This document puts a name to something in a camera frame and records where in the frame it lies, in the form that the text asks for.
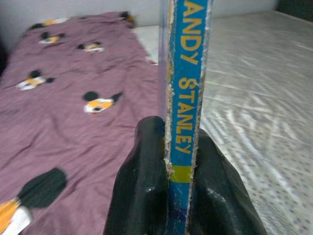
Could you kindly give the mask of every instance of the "bed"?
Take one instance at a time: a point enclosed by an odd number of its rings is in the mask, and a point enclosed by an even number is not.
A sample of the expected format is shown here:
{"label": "bed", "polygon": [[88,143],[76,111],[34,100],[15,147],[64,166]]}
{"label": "bed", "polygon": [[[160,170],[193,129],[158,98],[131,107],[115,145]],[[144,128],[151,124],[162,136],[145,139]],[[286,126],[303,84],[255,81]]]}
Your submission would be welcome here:
{"label": "bed", "polygon": [[[201,116],[269,235],[313,234],[313,25],[277,12],[214,19]],[[158,27],[134,29],[157,59]]]}
{"label": "bed", "polygon": [[[129,26],[120,13],[74,17],[26,32],[10,56],[0,199],[54,167],[67,176],[23,235],[102,234],[135,126],[157,114],[158,27]],[[313,232],[312,37],[312,25],[275,12],[212,23],[201,126],[239,171],[269,235]]]}

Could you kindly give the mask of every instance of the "white bedsheet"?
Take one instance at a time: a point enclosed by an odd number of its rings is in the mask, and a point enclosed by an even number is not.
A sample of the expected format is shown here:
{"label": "white bedsheet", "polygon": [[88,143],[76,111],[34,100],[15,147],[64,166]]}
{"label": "white bedsheet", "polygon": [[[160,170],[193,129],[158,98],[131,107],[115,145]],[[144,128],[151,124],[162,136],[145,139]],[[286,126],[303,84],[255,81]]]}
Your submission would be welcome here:
{"label": "white bedsheet", "polygon": [[[158,27],[134,29],[157,60]],[[313,234],[313,24],[214,19],[201,127],[239,171],[269,235]]]}

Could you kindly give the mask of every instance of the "white wall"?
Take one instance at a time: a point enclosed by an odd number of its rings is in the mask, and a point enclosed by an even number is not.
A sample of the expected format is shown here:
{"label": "white wall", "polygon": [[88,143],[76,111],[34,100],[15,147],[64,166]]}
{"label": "white wall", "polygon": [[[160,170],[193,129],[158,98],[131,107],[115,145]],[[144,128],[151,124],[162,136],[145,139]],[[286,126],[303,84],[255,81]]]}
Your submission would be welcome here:
{"label": "white wall", "polygon": [[[11,50],[21,33],[46,19],[129,10],[138,25],[158,24],[160,0],[0,0],[0,37]],[[278,0],[215,0],[213,15],[271,10]]]}

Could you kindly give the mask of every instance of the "book spine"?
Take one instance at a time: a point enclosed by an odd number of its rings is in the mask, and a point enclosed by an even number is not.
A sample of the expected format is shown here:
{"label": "book spine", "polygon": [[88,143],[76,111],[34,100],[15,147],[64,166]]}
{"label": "book spine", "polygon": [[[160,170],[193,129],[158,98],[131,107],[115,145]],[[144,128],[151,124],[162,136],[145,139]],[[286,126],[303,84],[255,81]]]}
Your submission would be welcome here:
{"label": "book spine", "polygon": [[170,0],[165,161],[169,235],[187,234],[212,0]]}

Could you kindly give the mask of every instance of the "purple bedsheet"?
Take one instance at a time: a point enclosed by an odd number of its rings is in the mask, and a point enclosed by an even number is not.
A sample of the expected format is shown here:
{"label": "purple bedsheet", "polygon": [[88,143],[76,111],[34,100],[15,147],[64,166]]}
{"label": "purple bedsheet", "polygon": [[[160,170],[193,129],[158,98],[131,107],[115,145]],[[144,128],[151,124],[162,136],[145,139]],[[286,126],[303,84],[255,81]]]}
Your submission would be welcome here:
{"label": "purple bedsheet", "polygon": [[[71,18],[25,33],[0,82],[0,203],[35,176],[61,168],[67,187],[48,208],[32,210],[23,235],[101,235],[115,175],[134,142],[137,122],[157,114],[157,67],[120,13]],[[40,44],[43,32],[64,33]],[[103,52],[77,48],[101,42]],[[55,78],[31,90],[16,85],[33,70]],[[85,93],[114,105],[84,112]]]}

